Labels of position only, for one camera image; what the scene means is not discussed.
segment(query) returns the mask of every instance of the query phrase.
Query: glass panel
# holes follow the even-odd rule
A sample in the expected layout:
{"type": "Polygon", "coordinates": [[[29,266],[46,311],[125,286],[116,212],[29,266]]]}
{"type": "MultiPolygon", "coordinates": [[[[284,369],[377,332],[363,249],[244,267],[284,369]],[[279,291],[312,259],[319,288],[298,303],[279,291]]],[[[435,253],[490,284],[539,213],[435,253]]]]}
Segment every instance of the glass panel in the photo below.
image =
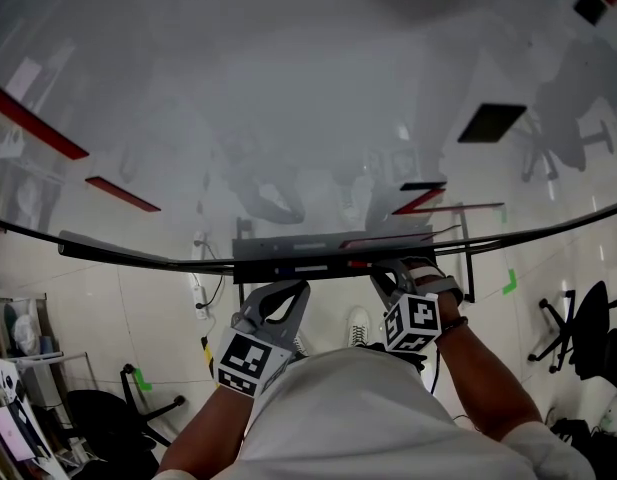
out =
{"type": "Polygon", "coordinates": [[[89,153],[0,114],[0,219],[252,259],[233,240],[295,237],[270,257],[462,236],[456,212],[393,215],[426,193],[404,183],[443,182],[419,208],[504,204],[466,211],[470,236],[601,209],[617,202],[617,5],[593,26],[576,1],[0,0],[0,86],[89,153]],[[483,103],[527,111],[499,142],[458,143],[483,103]]]}

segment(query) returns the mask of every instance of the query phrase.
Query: hand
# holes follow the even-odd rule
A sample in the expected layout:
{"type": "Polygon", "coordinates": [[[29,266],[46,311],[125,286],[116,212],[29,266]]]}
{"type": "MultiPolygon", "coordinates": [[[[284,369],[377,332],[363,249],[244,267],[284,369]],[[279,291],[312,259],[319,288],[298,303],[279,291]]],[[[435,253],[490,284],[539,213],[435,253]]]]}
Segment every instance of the hand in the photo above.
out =
{"type": "MultiPolygon", "coordinates": [[[[428,265],[427,263],[421,263],[421,262],[409,263],[407,265],[408,269],[410,270],[418,268],[418,267],[429,267],[429,266],[430,265],[428,265]]],[[[432,283],[433,281],[437,281],[439,279],[442,279],[442,278],[440,276],[424,276],[424,277],[420,277],[419,279],[417,279],[415,281],[415,284],[417,286],[422,286],[427,283],[432,283]]],[[[457,307],[457,299],[455,299],[455,296],[452,293],[450,292],[440,293],[439,299],[437,302],[439,304],[439,317],[441,319],[442,325],[448,322],[452,322],[453,320],[456,320],[457,318],[461,316],[459,314],[459,308],[457,307]]]]}

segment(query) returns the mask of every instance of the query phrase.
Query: white shirt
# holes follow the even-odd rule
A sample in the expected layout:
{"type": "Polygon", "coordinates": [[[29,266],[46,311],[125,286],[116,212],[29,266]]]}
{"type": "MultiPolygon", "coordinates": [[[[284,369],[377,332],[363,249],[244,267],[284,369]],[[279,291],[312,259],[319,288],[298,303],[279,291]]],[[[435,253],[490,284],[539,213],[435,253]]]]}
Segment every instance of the white shirt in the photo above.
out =
{"type": "MultiPolygon", "coordinates": [[[[166,471],[159,480],[192,480],[166,471]]],[[[295,363],[255,401],[220,480],[594,479],[588,461],[541,423],[498,443],[457,427],[416,369],[348,348],[295,363]]]]}

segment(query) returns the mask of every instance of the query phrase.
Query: white shoe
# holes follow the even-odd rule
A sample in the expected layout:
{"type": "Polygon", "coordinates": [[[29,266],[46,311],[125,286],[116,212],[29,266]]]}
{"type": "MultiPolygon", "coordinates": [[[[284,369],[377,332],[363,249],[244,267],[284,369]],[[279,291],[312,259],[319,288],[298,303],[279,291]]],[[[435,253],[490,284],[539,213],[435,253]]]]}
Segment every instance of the white shoe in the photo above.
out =
{"type": "Polygon", "coordinates": [[[303,340],[301,339],[301,331],[297,331],[297,335],[295,336],[293,343],[295,344],[295,348],[297,349],[297,352],[299,352],[302,356],[310,355],[308,351],[306,350],[306,346],[304,345],[303,340]]]}
{"type": "Polygon", "coordinates": [[[370,317],[368,311],[361,306],[355,306],[348,316],[348,346],[368,345],[370,334],[370,317]]]}
{"type": "Polygon", "coordinates": [[[355,198],[352,187],[342,187],[335,184],[335,197],[339,215],[343,221],[351,228],[359,227],[361,223],[361,210],[355,198]]]}

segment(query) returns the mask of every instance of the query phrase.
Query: person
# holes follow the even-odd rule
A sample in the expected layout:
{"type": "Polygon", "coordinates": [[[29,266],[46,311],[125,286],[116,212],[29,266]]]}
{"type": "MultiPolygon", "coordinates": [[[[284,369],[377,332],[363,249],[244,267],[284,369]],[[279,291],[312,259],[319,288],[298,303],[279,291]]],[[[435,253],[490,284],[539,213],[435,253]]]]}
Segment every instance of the person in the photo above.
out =
{"type": "MultiPolygon", "coordinates": [[[[588,461],[550,432],[514,375],[460,320],[454,295],[442,292],[438,302],[444,327],[462,322],[436,346],[480,433],[454,423],[412,364],[353,346],[290,365],[256,400],[220,386],[155,478],[594,479],[588,461]]],[[[350,344],[365,345],[367,313],[353,316],[350,344]]]]}

